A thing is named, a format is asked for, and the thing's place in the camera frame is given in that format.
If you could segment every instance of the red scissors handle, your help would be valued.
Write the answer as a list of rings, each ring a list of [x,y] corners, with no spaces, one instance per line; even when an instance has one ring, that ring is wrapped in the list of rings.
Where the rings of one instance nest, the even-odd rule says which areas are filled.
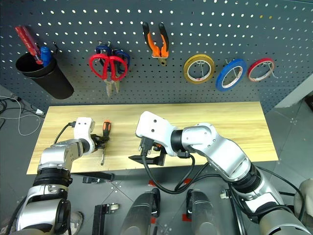
[[[125,68],[124,72],[121,75],[119,75],[118,77],[116,77],[116,71],[115,71],[115,65],[114,65],[115,62],[121,63],[124,66],[124,68]],[[122,58],[120,58],[118,56],[115,56],[115,55],[110,56],[110,67],[111,67],[112,80],[113,81],[120,81],[127,74],[127,69],[128,69],[127,68],[127,63]]]
[[[93,61],[96,60],[96,59],[103,59],[104,60],[102,75],[99,74],[93,67]],[[105,54],[95,54],[95,55],[92,55],[89,58],[89,66],[90,66],[91,70],[98,77],[100,77],[102,80],[106,80],[108,78],[107,70],[108,70],[109,61],[110,61],[110,58],[107,55],[105,55]]]

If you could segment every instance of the tape roll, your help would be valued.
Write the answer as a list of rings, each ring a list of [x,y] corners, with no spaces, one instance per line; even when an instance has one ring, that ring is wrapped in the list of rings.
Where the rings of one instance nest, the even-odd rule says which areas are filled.
[[[261,77],[255,77],[255,78],[251,77],[252,71],[256,67],[258,67],[259,65],[264,64],[264,63],[270,63],[271,64],[269,70]],[[275,63],[271,58],[263,58],[261,60],[256,61],[255,63],[253,63],[250,66],[250,68],[248,69],[248,78],[251,82],[260,82],[260,81],[264,80],[265,78],[269,77],[273,73],[274,68],[275,68]]]
[[[235,68],[239,68],[239,72],[236,75],[236,78],[232,80],[229,84],[223,85],[223,82],[226,76],[229,74],[230,71],[232,71]],[[245,73],[246,73],[245,61],[242,59],[233,60],[232,62],[227,64],[223,68],[221,73],[219,74],[218,78],[216,79],[216,84],[215,84],[216,88],[221,92],[225,92],[225,91],[232,89],[234,86],[236,86],[240,82],[240,80],[242,79]]]
[[[210,68],[209,72],[201,78],[192,77],[190,75],[189,71],[190,71],[191,66],[194,63],[199,63],[199,64],[206,63]],[[185,79],[188,82],[191,82],[193,84],[200,84],[200,83],[206,82],[207,80],[209,80],[213,76],[213,73],[215,71],[214,61],[212,60],[212,58],[210,56],[207,56],[205,54],[194,55],[194,56],[191,56],[186,61],[184,68],[183,68],[183,71],[184,71]]]

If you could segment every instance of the wooden tabletop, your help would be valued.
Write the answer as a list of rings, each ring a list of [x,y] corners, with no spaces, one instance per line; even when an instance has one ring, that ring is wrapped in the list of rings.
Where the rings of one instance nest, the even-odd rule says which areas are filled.
[[[27,174],[37,173],[43,150],[53,144],[55,137],[68,122],[75,121],[78,117],[93,118],[94,134],[102,135],[102,125],[106,119],[112,122],[112,129],[110,141],[106,144],[104,165],[100,165],[100,149],[75,160],[72,173],[143,168],[142,164],[128,157],[139,154],[140,138],[135,136],[135,130],[144,111],[167,119],[179,129],[199,122],[209,122],[221,136],[235,141],[252,162],[278,160],[259,102],[51,106],[41,128]],[[59,141],[72,138],[73,128],[68,127]],[[149,157],[155,156],[158,156],[157,152],[152,152]],[[194,156],[196,164],[206,162],[205,157],[198,154]],[[190,159],[166,156],[164,166],[190,164]]]

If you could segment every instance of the pegboard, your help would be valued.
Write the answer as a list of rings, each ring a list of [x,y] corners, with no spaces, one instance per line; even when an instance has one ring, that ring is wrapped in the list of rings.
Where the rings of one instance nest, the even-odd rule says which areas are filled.
[[[142,21],[149,23],[159,46],[157,24],[164,22],[170,40],[166,67],[151,58]],[[21,24],[28,25],[40,45],[53,49],[55,41],[59,46],[55,58],[74,87],[70,98],[52,98],[16,70],[16,60],[26,51],[14,31]],[[312,26],[313,4],[289,0],[3,0],[0,82],[44,111],[49,105],[260,100],[267,112],[313,73]],[[88,66],[99,40],[131,56],[121,91],[111,98]],[[198,53],[211,56],[216,71],[209,81],[194,85],[182,69]],[[279,78],[256,83],[245,75],[230,91],[215,88],[225,59],[241,58],[249,67],[264,57],[275,61]]]

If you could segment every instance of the black pen holder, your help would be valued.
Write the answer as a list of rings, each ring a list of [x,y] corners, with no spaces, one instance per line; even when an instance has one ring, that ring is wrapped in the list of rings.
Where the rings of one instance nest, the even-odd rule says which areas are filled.
[[[53,57],[50,63],[43,67],[36,63],[30,53],[26,53],[17,60],[15,66],[22,74],[32,79],[56,99],[69,98],[74,92],[74,88]]]

